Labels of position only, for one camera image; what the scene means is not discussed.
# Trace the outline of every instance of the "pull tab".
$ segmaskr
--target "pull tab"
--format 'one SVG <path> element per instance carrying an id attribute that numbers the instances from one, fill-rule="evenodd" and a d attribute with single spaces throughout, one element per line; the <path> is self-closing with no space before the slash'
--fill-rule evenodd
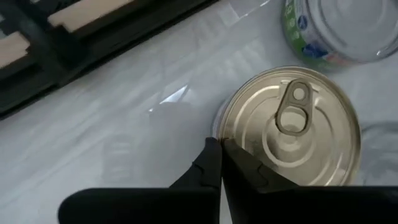
<path id="1" fill-rule="evenodd" d="M 299 108 L 305 113 L 304 128 L 299 131 L 286 130 L 281 122 L 282 113 L 288 106 Z M 312 87 L 308 81 L 299 78 L 291 81 L 285 90 L 282 101 L 279 104 L 278 110 L 275 114 L 275 123 L 278 130 L 290 136 L 302 136 L 307 133 L 312 122 Z"/>

